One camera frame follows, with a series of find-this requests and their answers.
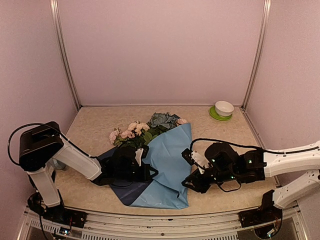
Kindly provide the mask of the small pink rose stem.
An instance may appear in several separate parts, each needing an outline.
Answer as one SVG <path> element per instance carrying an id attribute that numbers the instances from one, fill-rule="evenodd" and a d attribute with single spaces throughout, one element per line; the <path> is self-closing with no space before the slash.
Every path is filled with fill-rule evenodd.
<path id="1" fill-rule="evenodd" d="M 114 130 L 109 135 L 109 141 L 114 146 L 119 146 L 120 144 L 133 139 L 135 133 L 132 130 L 121 131 L 120 128 L 114 128 Z"/>

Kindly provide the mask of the blue wrapping paper sheet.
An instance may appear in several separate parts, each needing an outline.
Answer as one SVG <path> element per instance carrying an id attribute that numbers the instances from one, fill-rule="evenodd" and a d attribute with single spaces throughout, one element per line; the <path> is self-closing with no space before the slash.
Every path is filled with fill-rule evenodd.
<path id="1" fill-rule="evenodd" d="M 192 131 L 185 123 L 157 135 L 151 141 L 142 136 L 125 141 L 120 146 L 149 147 L 143 162 L 158 170 L 158 175 L 145 182 L 116 180 L 109 185 L 118 199 L 126 206 L 175 209 L 187 208 L 188 190 L 182 181 L 191 173 L 191 166 L 183 159 L 182 152 L 190 146 Z"/>

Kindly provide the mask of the pink fake rose stem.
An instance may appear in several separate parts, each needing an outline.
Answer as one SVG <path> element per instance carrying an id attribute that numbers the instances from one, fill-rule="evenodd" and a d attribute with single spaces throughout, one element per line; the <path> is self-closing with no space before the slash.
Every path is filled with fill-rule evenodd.
<path id="1" fill-rule="evenodd" d="M 150 129 L 147 123 L 140 123 L 139 121 L 134 121 L 129 124 L 128 131 L 133 132 L 135 135 L 140 136 L 143 131 L 148 131 Z"/>

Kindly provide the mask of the pink fake peony stem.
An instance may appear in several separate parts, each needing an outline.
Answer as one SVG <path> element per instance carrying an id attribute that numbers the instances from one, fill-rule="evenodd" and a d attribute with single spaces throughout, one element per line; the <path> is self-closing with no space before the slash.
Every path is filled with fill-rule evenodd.
<path id="1" fill-rule="evenodd" d="M 179 125 L 183 125 L 183 124 L 187 124 L 188 121 L 186 119 L 183 119 L 183 118 L 179 118 L 177 121 L 176 121 L 176 124 L 179 126 Z"/>

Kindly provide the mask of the blue fake hydrangea flower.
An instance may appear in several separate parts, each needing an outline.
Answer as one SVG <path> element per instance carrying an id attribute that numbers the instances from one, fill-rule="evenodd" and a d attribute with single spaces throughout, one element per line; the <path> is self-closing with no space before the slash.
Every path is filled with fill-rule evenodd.
<path id="1" fill-rule="evenodd" d="M 178 119 L 179 117 L 176 114 L 155 112 L 147 124 L 150 128 L 162 127 L 168 131 L 177 126 Z"/>

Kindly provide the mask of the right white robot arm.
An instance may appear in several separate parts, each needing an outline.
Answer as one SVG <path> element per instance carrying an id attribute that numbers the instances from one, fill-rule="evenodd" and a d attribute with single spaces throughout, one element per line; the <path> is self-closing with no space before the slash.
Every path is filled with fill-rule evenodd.
<path id="1" fill-rule="evenodd" d="M 217 139 L 211 139 L 210 142 L 212 144 L 204 155 L 192 147 L 181 153 L 189 165 L 197 167 L 181 184 L 197 193 L 206 193 L 211 185 L 221 188 L 230 181 L 242 185 L 286 173 L 306 171 L 296 180 L 263 195 L 261 206 L 255 212 L 260 222 L 268 221 L 276 209 L 284 209 L 320 185 L 319 142 L 283 150 L 247 145 L 245 148 L 248 151 L 244 154 L 238 154 L 233 149 L 236 146 L 234 143 Z"/>

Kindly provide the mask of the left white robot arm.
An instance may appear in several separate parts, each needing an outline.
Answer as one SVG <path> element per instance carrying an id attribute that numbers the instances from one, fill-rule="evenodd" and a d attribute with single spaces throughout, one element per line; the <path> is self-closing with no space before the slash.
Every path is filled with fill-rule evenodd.
<path id="1" fill-rule="evenodd" d="M 11 162 L 21 167 L 30 177 L 50 214 L 63 223 L 70 218 L 70 211 L 62 205 L 63 200 L 50 172 L 50 164 L 62 163 L 82 174 L 97 186 L 112 185 L 117 180 L 147 182 L 158 175 L 158 170 L 144 163 L 149 147 L 119 146 L 111 156 L 92 156 L 61 131 L 55 121 L 29 123 L 16 128 L 16 132 L 27 129 L 20 135 L 19 160 Z"/>

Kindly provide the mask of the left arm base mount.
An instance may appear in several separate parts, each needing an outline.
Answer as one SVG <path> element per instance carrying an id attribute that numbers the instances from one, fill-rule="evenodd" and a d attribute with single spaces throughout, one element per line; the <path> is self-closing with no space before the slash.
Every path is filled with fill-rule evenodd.
<path id="1" fill-rule="evenodd" d="M 27 205 L 31 211 L 37 213 L 45 220 L 66 225 L 71 228 L 84 228 L 87 219 L 86 212 L 66 208 L 62 199 L 60 200 L 60 204 L 53 207 L 43 207 L 42 202 L 43 199 L 40 193 L 36 192 L 29 197 Z"/>

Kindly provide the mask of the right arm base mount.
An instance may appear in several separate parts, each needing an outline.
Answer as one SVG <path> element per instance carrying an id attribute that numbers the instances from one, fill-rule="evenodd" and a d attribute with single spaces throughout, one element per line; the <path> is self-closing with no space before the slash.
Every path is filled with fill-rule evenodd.
<path id="1" fill-rule="evenodd" d="M 283 210 L 275 207 L 273 200 L 274 190 L 263 194 L 261 205 L 258 208 L 240 211 L 238 213 L 242 228 L 260 225 L 282 219 Z"/>

